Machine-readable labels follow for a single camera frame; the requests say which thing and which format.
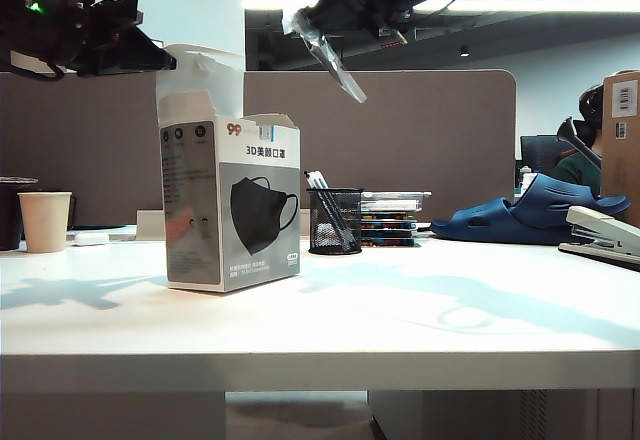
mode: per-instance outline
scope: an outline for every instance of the black cup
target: black cup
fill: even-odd
[[[350,255],[361,248],[361,188],[308,188],[310,248],[318,255]]]
[[[0,250],[15,250],[22,237],[18,192],[36,183],[35,178],[0,177]]]

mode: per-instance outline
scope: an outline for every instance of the ceiling light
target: ceiling light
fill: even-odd
[[[427,0],[414,7],[416,13],[432,13],[451,0]],[[456,0],[449,12],[557,12],[557,13],[640,13],[640,0]]]
[[[318,0],[309,0],[309,6],[313,7],[318,3]],[[282,10],[281,4],[278,0],[244,0],[243,6],[245,10],[269,12]]]

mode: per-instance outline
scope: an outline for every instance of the blue slipper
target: blue slipper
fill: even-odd
[[[558,245],[576,240],[566,221],[569,207],[575,205],[616,215],[630,202],[622,195],[598,199],[589,187],[538,174],[515,205],[497,198],[459,210],[448,222],[434,220],[431,230],[452,240]]]

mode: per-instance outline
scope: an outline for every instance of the black face mask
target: black face mask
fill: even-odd
[[[255,183],[263,179],[268,188]],[[289,198],[296,199],[296,208],[291,219],[280,226],[280,215]],[[298,197],[284,192],[271,190],[266,177],[247,177],[231,187],[231,217],[242,244],[251,255],[267,248],[278,234],[291,225],[298,213]]]

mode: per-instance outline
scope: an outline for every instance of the green led light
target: green led light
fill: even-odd
[[[33,0],[27,0],[25,2],[25,6],[27,7],[28,10],[31,10],[32,12],[38,12],[44,15],[44,9],[40,6],[38,2],[34,2]]]

